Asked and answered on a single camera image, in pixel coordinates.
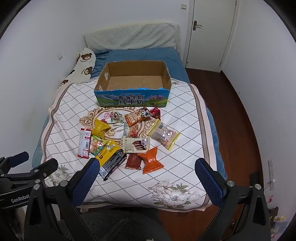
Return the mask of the yellow snack bag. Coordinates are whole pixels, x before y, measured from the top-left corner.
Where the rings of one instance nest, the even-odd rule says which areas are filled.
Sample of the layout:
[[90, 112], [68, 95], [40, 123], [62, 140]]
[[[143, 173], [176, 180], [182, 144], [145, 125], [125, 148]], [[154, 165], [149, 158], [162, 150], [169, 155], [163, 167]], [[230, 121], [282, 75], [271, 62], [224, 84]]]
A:
[[92, 134], [105, 139], [105, 133], [111, 128], [111, 126], [101, 120], [95, 119]]

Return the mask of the bear print long pillow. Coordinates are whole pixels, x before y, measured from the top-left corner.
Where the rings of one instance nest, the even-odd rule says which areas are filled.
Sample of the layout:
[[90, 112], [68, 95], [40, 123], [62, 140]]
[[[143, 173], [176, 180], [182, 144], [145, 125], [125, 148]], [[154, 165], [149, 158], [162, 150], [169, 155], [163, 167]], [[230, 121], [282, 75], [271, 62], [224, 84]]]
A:
[[70, 74], [60, 83], [58, 88], [72, 83], [86, 82], [90, 79], [94, 70], [96, 57], [89, 48], [84, 48], [78, 55], [76, 65]]

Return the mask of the clear yellow pastry bag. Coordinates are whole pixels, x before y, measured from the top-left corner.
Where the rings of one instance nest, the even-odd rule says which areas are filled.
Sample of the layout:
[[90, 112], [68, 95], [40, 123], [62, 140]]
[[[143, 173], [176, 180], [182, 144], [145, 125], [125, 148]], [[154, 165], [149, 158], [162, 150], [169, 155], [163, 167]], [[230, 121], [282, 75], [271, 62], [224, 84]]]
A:
[[176, 140], [180, 136], [180, 132], [168, 128], [161, 120], [157, 119], [151, 126], [147, 135], [161, 142], [161, 144], [171, 151]]

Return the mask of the red small snack packet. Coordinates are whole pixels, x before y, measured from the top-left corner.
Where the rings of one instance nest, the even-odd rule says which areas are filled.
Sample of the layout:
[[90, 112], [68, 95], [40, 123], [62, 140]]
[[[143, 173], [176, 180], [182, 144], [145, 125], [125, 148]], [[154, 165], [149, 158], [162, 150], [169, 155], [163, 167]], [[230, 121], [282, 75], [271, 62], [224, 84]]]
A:
[[161, 119], [161, 111], [158, 107], [154, 107], [152, 109], [149, 110], [149, 114], [151, 117], [155, 118], [155, 119]]

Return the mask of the orange snack bag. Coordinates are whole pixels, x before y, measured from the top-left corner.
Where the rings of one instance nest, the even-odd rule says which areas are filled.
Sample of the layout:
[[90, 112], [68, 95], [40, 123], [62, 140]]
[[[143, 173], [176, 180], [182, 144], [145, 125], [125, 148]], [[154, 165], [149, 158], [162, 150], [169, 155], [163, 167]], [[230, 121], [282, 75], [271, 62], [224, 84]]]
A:
[[164, 168], [164, 165], [157, 160], [158, 147], [148, 150], [146, 153], [138, 153], [137, 155], [144, 161], [142, 173], [147, 174]]

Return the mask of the yellow black biscuit pack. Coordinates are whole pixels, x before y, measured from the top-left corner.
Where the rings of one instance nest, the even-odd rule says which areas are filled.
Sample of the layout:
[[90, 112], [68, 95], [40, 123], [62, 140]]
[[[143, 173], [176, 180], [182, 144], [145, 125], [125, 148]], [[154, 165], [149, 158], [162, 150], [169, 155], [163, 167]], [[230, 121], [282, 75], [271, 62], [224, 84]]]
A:
[[126, 160], [127, 154], [114, 140], [109, 140], [95, 156], [99, 161], [99, 174], [106, 181], [109, 176]]

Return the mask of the cranberry oat cookie packet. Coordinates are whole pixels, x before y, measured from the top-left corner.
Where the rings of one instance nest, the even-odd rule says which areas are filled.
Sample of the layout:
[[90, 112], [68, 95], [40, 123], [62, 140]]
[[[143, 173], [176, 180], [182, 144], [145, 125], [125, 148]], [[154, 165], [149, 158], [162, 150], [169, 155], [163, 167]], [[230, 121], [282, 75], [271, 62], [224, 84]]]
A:
[[138, 136], [138, 124], [129, 126], [127, 123], [115, 123], [111, 125], [106, 135], [110, 138], [122, 138], [122, 137], [137, 137]]

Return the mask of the orange panda snack packet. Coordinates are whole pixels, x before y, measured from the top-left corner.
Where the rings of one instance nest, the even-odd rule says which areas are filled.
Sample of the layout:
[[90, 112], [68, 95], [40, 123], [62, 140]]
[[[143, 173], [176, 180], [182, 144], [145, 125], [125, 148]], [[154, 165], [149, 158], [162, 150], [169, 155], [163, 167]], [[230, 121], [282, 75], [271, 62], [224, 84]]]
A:
[[128, 113], [125, 115], [125, 121], [129, 127], [148, 120], [151, 117], [151, 113], [146, 107], [142, 107], [139, 109], [136, 109], [135, 111]]

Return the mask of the wall socket left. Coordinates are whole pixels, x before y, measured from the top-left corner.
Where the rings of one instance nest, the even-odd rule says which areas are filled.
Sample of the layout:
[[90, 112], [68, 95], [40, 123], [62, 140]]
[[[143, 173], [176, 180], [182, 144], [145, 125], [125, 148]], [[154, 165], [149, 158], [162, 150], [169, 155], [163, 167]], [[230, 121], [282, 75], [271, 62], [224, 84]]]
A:
[[59, 54], [57, 55], [57, 58], [58, 58], [58, 60], [61, 60], [61, 59], [63, 58], [62, 54], [59, 53]]

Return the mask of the blue bed sheet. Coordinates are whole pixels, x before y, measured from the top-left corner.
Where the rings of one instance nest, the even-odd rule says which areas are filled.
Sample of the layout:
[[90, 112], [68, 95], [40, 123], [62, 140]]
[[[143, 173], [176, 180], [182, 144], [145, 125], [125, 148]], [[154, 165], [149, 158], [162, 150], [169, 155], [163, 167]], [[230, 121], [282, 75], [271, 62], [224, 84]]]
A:
[[[183, 67], [183, 63], [179, 56], [179, 53], [171, 47], [129, 50], [100, 50], [96, 51], [94, 54], [96, 56], [96, 62], [92, 71], [91, 79], [98, 77], [105, 64], [108, 62], [153, 60], [164, 61], [172, 78], [189, 83], [189, 77], [186, 73], [185, 68]], [[219, 138], [214, 118], [208, 108], [206, 109], [206, 111], [212, 132], [217, 171], [221, 174], [221, 176], [223, 176], [224, 179], [227, 179], [224, 162], [219, 150]]]

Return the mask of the colourful candy bag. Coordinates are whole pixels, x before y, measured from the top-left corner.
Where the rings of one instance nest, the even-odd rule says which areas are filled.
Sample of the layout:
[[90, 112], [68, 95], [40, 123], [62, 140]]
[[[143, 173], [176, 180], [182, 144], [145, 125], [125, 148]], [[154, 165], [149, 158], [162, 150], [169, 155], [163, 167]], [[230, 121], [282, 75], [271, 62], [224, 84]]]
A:
[[100, 151], [107, 145], [108, 141], [93, 135], [90, 143], [90, 153], [94, 156], [98, 155]]

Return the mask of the brown sauce packet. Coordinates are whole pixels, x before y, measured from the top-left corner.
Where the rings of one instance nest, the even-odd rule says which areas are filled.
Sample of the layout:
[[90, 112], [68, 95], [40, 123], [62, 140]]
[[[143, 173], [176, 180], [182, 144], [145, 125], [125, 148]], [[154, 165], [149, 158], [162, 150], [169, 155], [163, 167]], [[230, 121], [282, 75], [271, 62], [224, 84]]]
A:
[[132, 169], [132, 170], [140, 170], [141, 162], [142, 162], [142, 159], [137, 154], [130, 154], [127, 159], [125, 168]]

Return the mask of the red white spicy strip packet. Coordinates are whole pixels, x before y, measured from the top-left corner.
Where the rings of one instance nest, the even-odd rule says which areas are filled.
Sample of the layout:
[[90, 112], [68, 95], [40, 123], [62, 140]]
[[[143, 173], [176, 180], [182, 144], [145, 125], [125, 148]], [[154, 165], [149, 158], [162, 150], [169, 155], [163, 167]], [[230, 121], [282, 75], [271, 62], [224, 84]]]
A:
[[78, 144], [78, 154], [80, 158], [88, 159], [89, 158], [89, 146], [91, 141], [91, 130], [81, 128]]

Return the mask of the white chocolate wafer pack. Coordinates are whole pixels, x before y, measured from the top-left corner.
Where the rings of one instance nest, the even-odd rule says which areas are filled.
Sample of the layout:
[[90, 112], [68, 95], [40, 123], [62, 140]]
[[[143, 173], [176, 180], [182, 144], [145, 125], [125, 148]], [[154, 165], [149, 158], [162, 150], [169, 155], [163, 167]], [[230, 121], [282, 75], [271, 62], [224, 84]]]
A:
[[128, 154], [146, 153], [150, 149], [150, 137], [123, 137], [122, 141], [122, 148]]

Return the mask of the small portrait snack packet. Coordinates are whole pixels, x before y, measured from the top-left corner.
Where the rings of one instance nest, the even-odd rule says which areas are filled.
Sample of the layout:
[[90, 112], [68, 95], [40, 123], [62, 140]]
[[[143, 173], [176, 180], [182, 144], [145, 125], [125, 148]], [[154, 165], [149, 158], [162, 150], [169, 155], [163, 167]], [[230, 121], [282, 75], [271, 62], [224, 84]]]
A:
[[119, 123], [124, 121], [125, 118], [121, 113], [118, 113], [117, 111], [110, 112], [110, 123]]

